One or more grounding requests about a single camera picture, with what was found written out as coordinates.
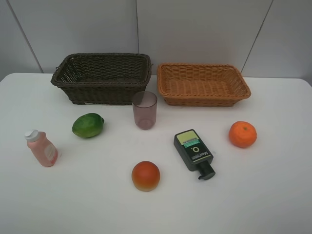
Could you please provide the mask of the orange wicker basket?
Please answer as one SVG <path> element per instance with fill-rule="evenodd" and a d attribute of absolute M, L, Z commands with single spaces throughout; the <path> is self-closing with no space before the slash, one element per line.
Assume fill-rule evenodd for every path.
<path fill-rule="evenodd" d="M 241 73 L 228 64 L 162 63 L 157 88 L 172 106 L 231 107 L 251 96 Z"/>

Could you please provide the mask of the red orange peach fruit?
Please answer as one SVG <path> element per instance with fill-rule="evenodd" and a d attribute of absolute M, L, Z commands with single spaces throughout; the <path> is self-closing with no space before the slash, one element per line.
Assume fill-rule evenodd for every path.
<path fill-rule="evenodd" d="M 138 190 L 149 192 L 158 186 L 160 170 L 154 163 L 142 161 L 133 168 L 131 176 L 132 182 Z"/>

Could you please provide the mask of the green lime fruit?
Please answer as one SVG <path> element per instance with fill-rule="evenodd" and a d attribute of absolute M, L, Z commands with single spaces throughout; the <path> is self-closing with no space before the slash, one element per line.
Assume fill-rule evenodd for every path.
<path fill-rule="evenodd" d="M 91 138 L 99 135 L 104 127 L 105 120 L 96 113 L 80 116 L 72 126 L 72 132 L 80 138 Z"/>

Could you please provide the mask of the black pump bottle green label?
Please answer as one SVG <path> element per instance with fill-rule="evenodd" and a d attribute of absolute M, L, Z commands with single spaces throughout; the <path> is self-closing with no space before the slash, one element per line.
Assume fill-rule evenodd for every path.
<path fill-rule="evenodd" d="M 211 167 L 214 156 L 194 129 L 176 134 L 174 146 L 188 170 L 200 173 L 199 180 L 208 180 L 215 175 Z"/>

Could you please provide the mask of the pink bottle white cap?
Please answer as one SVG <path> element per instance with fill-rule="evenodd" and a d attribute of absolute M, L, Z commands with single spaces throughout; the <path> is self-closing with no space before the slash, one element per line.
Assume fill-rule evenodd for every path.
<path fill-rule="evenodd" d="M 27 146 L 44 167 L 51 167 L 58 158 L 58 151 L 54 144 L 47 138 L 46 133 L 38 130 L 30 130 L 24 134 Z"/>

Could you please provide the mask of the translucent purple plastic cup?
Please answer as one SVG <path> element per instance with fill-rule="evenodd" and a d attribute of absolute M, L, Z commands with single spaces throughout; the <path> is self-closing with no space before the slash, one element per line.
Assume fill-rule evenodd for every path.
<path fill-rule="evenodd" d="M 157 97 L 150 91 L 136 93 L 132 99 L 134 120 L 142 130 L 151 129 L 156 123 Z"/>

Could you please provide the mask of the dark brown wicker basket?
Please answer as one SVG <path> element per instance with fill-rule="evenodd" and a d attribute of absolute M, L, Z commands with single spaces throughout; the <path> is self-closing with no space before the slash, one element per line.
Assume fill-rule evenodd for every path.
<path fill-rule="evenodd" d="M 151 59 L 134 53 L 76 53 L 56 68 L 51 83 L 73 104 L 130 105 L 145 91 L 152 74 Z"/>

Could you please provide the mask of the orange mandarin fruit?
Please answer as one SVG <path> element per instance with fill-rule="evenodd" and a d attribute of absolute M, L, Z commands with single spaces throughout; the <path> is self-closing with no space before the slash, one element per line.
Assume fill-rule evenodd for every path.
<path fill-rule="evenodd" d="M 248 148 L 257 140 L 256 129 L 248 122 L 237 121 L 229 130 L 229 140 L 236 147 Z"/>

